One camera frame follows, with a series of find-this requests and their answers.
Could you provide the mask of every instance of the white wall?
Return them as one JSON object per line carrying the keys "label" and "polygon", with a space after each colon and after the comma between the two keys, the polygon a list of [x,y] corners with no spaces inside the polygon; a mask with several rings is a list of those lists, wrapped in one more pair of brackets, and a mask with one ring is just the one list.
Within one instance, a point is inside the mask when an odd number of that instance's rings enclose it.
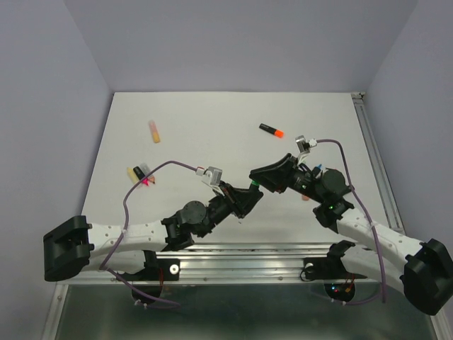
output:
{"label": "white wall", "polygon": [[65,2],[115,91],[358,91],[417,1]]}
{"label": "white wall", "polygon": [[80,212],[110,90],[61,0],[0,1],[0,339],[39,339],[42,236]]}
{"label": "white wall", "polygon": [[[367,91],[406,231],[453,255],[453,1],[421,1]],[[447,305],[453,322],[453,301]]]}

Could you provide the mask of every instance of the white table surface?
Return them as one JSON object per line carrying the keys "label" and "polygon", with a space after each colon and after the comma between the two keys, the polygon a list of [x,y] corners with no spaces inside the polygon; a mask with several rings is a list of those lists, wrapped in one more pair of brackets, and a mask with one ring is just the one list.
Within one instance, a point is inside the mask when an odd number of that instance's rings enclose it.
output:
{"label": "white table surface", "polygon": [[[161,143],[148,127],[155,120]],[[265,123],[285,132],[282,139],[258,129]],[[222,179],[247,188],[251,169],[298,154],[294,138],[333,138],[345,149],[352,182],[374,220],[386,225],[368,153],[349,93],[171,92],[116,93],[86,195],[88,222],[124,223],[122,199],[132,186],[126,168],[146,162],[151,169],[167,160],[223,169]],[[313,149],[308,165],[343,171],[335,145]],[[344,239],[316,221],[313,201],[288,189],[264,188],[263,199],[238,223],[230,216],[197,243],[336,242]],[[170,217],[191,200],[214,196],[201,178],[179,166],[156,173],[156,185],[138,188],[128,200],[130,223]],[[356,204],[351,195],[347,199]]]}

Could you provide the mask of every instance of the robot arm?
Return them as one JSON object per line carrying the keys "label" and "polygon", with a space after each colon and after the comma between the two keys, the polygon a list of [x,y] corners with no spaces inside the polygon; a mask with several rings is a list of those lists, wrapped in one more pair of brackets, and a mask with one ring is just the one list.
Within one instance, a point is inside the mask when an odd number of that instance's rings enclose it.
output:
{"label": "robot arm", "polygon": [[[263,197],[253,183],[240,189],[220,181],[219,169],[200,172],[203,182],[216,193],[208,205],[191,201],[168,218],[130,225],[127,230],[119,225],[89,224],[85,216],[75,216],[47,233],[43,239],[45,280],[62,281],[81,271],[97,271],[112,249],[115,253],[109,268],[124,271],[127,280],[152,278],[147,274],[159,267],[157,251],[177,251],[193,245],[192,234],[206,236],[230,214],[244,218]],[[122,241],[117,244],[122,233]]]}
{"label": "robot arm", "polygon": [[[335,169],[311,170],[302,163],[316,140],[307,142],[301,136],[297,144],[301,152],[298,157],[287,154],[275,164],[252,170],[250,179],[271,192],[284,193],[291,188],[315,200],[320,205],[313,211],[322,226],[365,246],[347,241],[334,244],[327,256],[305,261],[306,278],[332,280],[356,273],[380,282],[372,226],[344,199],[351,192],[344,176]],[[445,246],[435,239],[425,243],[376,222],[373,225],[382,248],[387,283],[404,293],[420,311],[435,315],[453,296],[453,261]]]}

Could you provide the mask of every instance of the purple cable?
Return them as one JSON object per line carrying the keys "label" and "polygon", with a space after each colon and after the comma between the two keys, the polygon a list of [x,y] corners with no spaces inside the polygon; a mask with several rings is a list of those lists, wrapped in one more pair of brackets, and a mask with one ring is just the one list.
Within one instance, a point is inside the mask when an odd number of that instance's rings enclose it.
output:
{"label": "purple cable", "polygon": [[160,309],[160,310],[169,310],[169,309],[181,307],[181,305],[179,303],[175,302],[175,301],[165,300],[165,299],[161,299],[159,297],[154,297],[152,295],[143,293],[141,290],[135,288],[131,283],[127,282],[124,278],[121,277],[120,274],[116,273],[112,269],[107,269],[107,271],[109,273],[111,273],[113,276],[115,276],[117,280],[123,282],[128,288],[132,289],[133,291],[135,291],[136,293],[140,294],[141,296],[143,296],[145,298],[148,298],[150,300],[154,300],[154,301],[157,301],[157,302],[163,302],[163,303],[167,303],[169,305],[172,305],[172,306],[168,306],[168,307],[149,305],[147,307],[156,308],[156,309]]}
{"label": "purple cable", "polygon": [[[371,226],[374,243],[376,244],[377,258],[379,259],[379,267],[381,269],[381,294],[380,295],[382,295],[382,303],[385,303],[387,301],[387,282],[386,282],[386,276],[385,276],[384,260],[382,258],[381,244],[379,243],[379,238],[377,236],[376,228],[373,225],[373,220],[371,218],[371,215],[369,214],[368,209],[366,209],[365,204],[363,204],[362,200],[360,200],[358,194],[355,192],[354,186],[352,185],[351,176],[350,176],[349,168],[348,168],[348,163],[346,162],[345,152],[343,151],[343,146],[337,140],[324,139],[324,140],[317,140],[317,142],[318,143],[334,143],[334,144],[337,144],[338,147],[340,148],[341,158],[343,159],[346,178],[348,179],[348,184],[350,186],[351,192],[354,195],[357,202],[359,203],[360,207],[362,208],[363,213],[365,214],[365,216],[368,220],[368,223]],[[349,303],[347,303],[347,305],[363,305],[364,303],[368,303],[370,301],[375,300],[378,296],[379,296],[379,293],[377,295],[375,295],[374,297],[371,297],[370,299],[366,299],[364,301],[358,301],[358,302],[349,302]]]}
{"label": "purple cable", "polygon": [[[190,165],[187,165],[187,164],[184,164],[184,163],[180,163],[179,161],[166,161],[165,163],[162,163],[161,165],[159,165],[158,167],[156,167],[155,169],[151,170],[151,172],[149,172],[149,174],[146,174],[145,175],[145,178],[148,178],[150,177],[153,173],[155,173],[157,170],[159,170],[160,168],[163,168],[165,165],[169,165],[169,164],[176,164],[176,165],[179,165],[179,166],[182,166],[183,168],[187,168],[189,170],[192,170],[192,171],[197,171],[196,168],[194,168],[193,166],[190,166]],[[127,208],[127,199],[129,198],[130,194],[140,185],[142,181],[138,181],[136,182],[136,184],[134,184],[131,189],[126,193],[126,196],[125,198],[122,200],[122,206],[124,207],[125,209],[125,225],[124,227],[122,228],[123,231],[124,230],[127,230],[127,228],[129,227],[129,209]],[[99,267],[99,270],[100,271],[108,271],[109,273],[112,273],[116,278],[117,280],[120,280],[121,282],[123,282],[127,287],[131,288],[133,291],[139,293],[140,295],[146,297],[146,298],[149,298],[149,299],[152,299],[152,300],[155,300],[155,301],[160,301],[160,302],[165,302],[165,303],[170,303],[174,307],[179,307],[179,303],[177,302],[174,302],[174,301],[170,301],[170,300],[164,300],[164,299],[159,299],[157,297],[154,297],[154,296],[151,296],[151,295],[148,295],[146,293],[143,293],[142,291],[136,289],[133,285],[131,285],[130,283],[128,283],[126,280],[124,280],[123,278],[121,278],[121,276],[119,274],[117,274],[116,272],[114,272],[113,270],[109,269],[109,268],[106,268],[105,265],[107,264],[108,260],[110,260],[110,257],[112,257],[113,253],[115,253],[116,249],[118,248],[118,246],[120,245],[122,239],[124,239],[124,232],[121,233],[121,235],[118,237],[118,239],[116,240],[116,243],[113,245],[112,249],[108,252],[107,256],[105,257],[104,261],[102,261],[101,263],[101,266]]]}

